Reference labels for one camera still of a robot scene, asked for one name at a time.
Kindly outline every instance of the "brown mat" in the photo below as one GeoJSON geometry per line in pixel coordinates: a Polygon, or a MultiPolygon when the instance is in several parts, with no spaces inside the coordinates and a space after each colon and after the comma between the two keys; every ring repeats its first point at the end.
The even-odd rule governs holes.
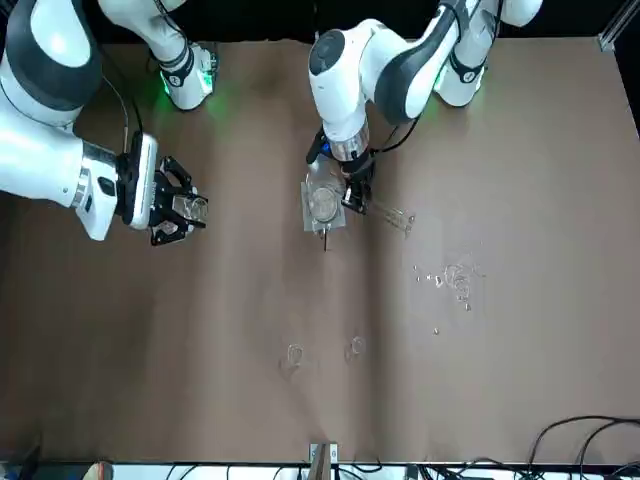
{"type": "MultiPolygon", "coordinates": [[[[151,249],[115,221],[95,243],[73,212],[17,202],[0,259],[3,451],[41,429],[64,458],[302,461],[329,439],[343,460],[522,461],[553,420],[640,413],[640,149],[594,40],[500,41],[473,104],[432,98],[380,163],[377,197],[417,214],[409,239],[351,216],[327,253],[299,202],[319,126],[308,46],[223,45],[216,96],[190,113],[144,73],[143,47],[112,51],[210,225],[151,249]],[[478,272],[470,312],[424,279],[458,261],[478,272]],[[347,363],[356,334],[367,351],[347,363]]],[[[115,150],[121,122],[105,89],[77,132],[115,150]]],[[[372,124],[379,142],[389,127],[372,124]]],[[[591,427],[553,434],[540,460],[573,460],[591,427]]],[[[632,435],[588,458],[627,460],[632,435]]]]}

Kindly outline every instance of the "white robotic arm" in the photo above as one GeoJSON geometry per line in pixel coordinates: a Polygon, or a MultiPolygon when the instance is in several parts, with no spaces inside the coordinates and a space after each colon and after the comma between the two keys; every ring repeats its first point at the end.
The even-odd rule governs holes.
{"type": "Polygon", "coordinates": [[[542,0],[441,0],[423,36],[408,42],[376,20],[351,30],[330,30],[309,55],[311,90],[322,130],[307,156],[320,151],[341,162],[343,205],[366,213],[374,162],[365,112],[373,102],[392,125],[417,118],[436,90],[463,106],[479,88],[497,16],[522,26],[542,0]]]}
{"type": "Polygon", "coordinates": [[[116,155],[73,134],[101,82],[81,0],[18,2],[0,63],[0,190],[75,209],[94,240],[115,214],[151,229],[153,245],[204,227],[206,199],[171,157],[156,170],[153,137],[136,132],[130,151],[116,155]]]}

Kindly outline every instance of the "black cable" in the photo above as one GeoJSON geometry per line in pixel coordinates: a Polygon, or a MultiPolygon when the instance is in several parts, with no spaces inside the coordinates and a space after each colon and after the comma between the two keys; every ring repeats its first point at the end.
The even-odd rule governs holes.
{"type": "Polygon", "coordinates": [[[548,425],[547,427],[545,427],[536,438],[536,441],[533,443],[533,447],[531,449],[529,459],[527,460],[527,467],[528,467],[527,471],[531,471],[531,467],[533,466],[533,462],[535,461],[538,447],[540,446],[540,442],[542,442],[542,438],[550,430],[556,427],[560,427],[562,425],[567,425],[569,423],[574,423],[574,422],[581,422],[584,420],[604,420],[609,422],[614,422],[618,420],[628,420],[628,421],[636,422],[640,425],[640,419],[638,418],[610,417],[606,415],[578,415],[576,417],[569,417],[569,418],[565,418],[564,420],[559,420],[557,422],[554,422],[551,425],[548,425]]]}
{"type": "Polygon", "coordinates": [[[376,458],[376,462],[378,463],[377,467],[374,467],[372,469],[368,469],[368,468],[362,468],[359,465],[356,465],[355,463],[352,463],[350,466],[355,468],[356,470],[358,470],[360,473],[376,473],[379,472],[380,470],[382,470],[382,464],[380,463],[380,459],[376,458]]]}
{"type": "Polygon", "coordinates": [[[404,142],[407,141],[407,139],[409,138],[409,136],[413,133],[413,131],[416,128],[416,125],[418,125],[418,120],[420,120],[420,115],[418,115],[414,120],[413,123],[411,124],[411,127],[409,128],[409,130],[407,130],[407,133],[404,134],[404,137],[402,137],[397,143],[394,143],[393,145],[391,145],[390,147],[385,147],[383,149],[380,150],[380,152],[382,153],[386,153],[386,152],[390,152],[391,150],[395,150],[396,148],[400,147],[404,142]]]}
{"type": "Polygon", "coordinates": [[[418,471],[420,472],[420,475],[422,476],[423,480],[433,480],[433,477],[427,470],[427,467],[425,467],[424,465],[418,465],[418,471]]]}
{"type": "Polygon", "coordinates": [[[623,465],[620,468],[618,468],[610,476],[615,477],[616,475],[620,475],[620,473],[624,472],[625,470],[628,470],[629,468],[634,468],[635,470],[640,471],[640,462],[635,461],[635,462],[627,463],[626,465],[623,465]]]}
{"type": "Polygon", "coordinates": [[[172,465],[171,469],[169,470],[169,473],[167,473],[167,476],[164,477],[164,480],[169,480],[171,478],[171,474],[173,473],[173,471],[176,469],[176,465],[172,465]]]}
{"type": "Polygon", "coordinates": [[[276,477],[282,470],[284,470],[284,467],[279,467],[278,470],[276,470],[276,473],[273,474],[273,480],[276,480],[276,477]]]}
{"type": "Polygon", "coordinates": [[[113,58],[111,58],[111,55],[107,53],[107,51],[102,47],[102,45],[99,46],[99,49],[100,49],[100,53],[102,53],[102,56],[108,60],[108,62],[111,64],[116,74],[118,75],[118,77],[120,77],[120,83],[122,84],[122,89],[124,90],[124,94],[129,98],[129,101],[133,106],[133,111],[136,114],[136,119],[138,120],[138,129],[140,130],[140,132],[144,132],[144,127],[142,126],[142,117],[140,116],[140,109],[138,108],[136,99],[131,94],[131,90],[129,90],[127,77],[125,77],[124,73],[122,73],[122,70],[120,70],[120,67],[118,67],[118,64],[113,60],[113,58]]]}
{"type": "Polygon", "coordinates": [[[162,3],[162,0],[153,0],[153,2],[156,4],[157,9],[160,11],[160,15],[162,15],[163,20],[169,26],[169,28],[171,28],[171,30],[173,30],[174,32],[179,33],[180,36],[184,38],[185,41],[187,41],[187,36],[179,26],[175,25],[174,20],[169,15],[169,11],[164,6],[164,3],[162,3]]]}
{"type": "Polygon", "coordinates": [[[180,476],[180,478],[178,478],[178,480],[184,480],[185,478],[187,478],[187,475],[189,475],[191,472],[193,472],[196,468],[198,468],[199,465],[193,465],[189,468],[187,468],[187,470],[180,476]]]}
{"type": "Polygon", "coordinates": [[[591,433],[591,435],[589,435],[587,440],[585,440],[584,444],[582,445],[582,448],[580,449],[580,453],[578,454],[578,465],[580,466],[580,479],[584,478],[584,458],[587,454],[587,449],[589,448],[589,444],[591,444],[593,439],[596,436],[598,436],[598,434],[600,434],[602,431],[611,427],[615,427],[616,425],[632,425],[634,427],[640,428],[640,422],[637,420],[620,419],[620,420],[611,421],[595,429],[591,433]]]}
{"type": "Polygon", "coordinates": [[[351,470],[347,470],[346,468],[338,467],[337,471],[338,472],[348,473],[349,475],[351,475],[356,480],[364,480],[364,478],[362,478],[360,475],[358,475],[357,473],[353,473],[351,470]]]}
{"type": "Polygon", "coordinates": [[[500,20],[500,18],[502,17],[502,8],[504,7],[504,0],[500,0],[500,3],[498,4],[498,12],[496,14],[496,24],[493,30],[493,41],[496,41],[496,38],[498,38],[498,35],[500,35],[500,22],[502,20],[500,20]]]}

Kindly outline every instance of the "cable on floor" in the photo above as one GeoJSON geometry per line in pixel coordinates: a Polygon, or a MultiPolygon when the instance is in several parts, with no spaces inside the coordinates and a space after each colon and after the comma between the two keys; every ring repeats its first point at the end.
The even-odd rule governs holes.
{"type": "Polygon", "coordinates": [[[193,466],[187,468],[187,470],[180,476],[180,478],[178,478],[178,480],[184,480],[185,478],[187,478],[187,475],[189,475],[191,472],[193,472],[198,467],[199,467],[199,465],[193,465],[193,466]]]}

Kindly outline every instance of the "transparent glass object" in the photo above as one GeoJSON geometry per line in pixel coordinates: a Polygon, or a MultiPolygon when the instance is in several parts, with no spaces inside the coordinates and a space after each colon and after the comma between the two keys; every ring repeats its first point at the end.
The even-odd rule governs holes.
{"type": "Polygon", "coordinates": [[[349,345],[345,348],[344,358],[347,362],[355,360],[367,350],[367,342],[359,335],[351,339],[349,345]]]}
{"type": "Polygon", "coordinates": [[[280,371],[282,375],[290,379],[293,374],[298,371],[302,366],[302,359],[304,358],[304,349],[297,343],[292,343],[287,348],[287,354],[280,359],[280,371]]]}
{"type": "Polygon", "coordinates": [[[331,163],[318,155],[309,165],[305,181],[300,184],[302,215],[305,231],[327,232],[344,227],[346,217],[342,206],[344,187],[331,172],[331,163]]]}
{"type": "Polygon", "coordinates": [[[380,202],[372,200],[369,202],[369,215],[381,218],[389,225],[404,233],[404,237],[408,238],[413,224],[416,221],[415,213],[408,213],[397,208],[388,207],[380,202]]]}

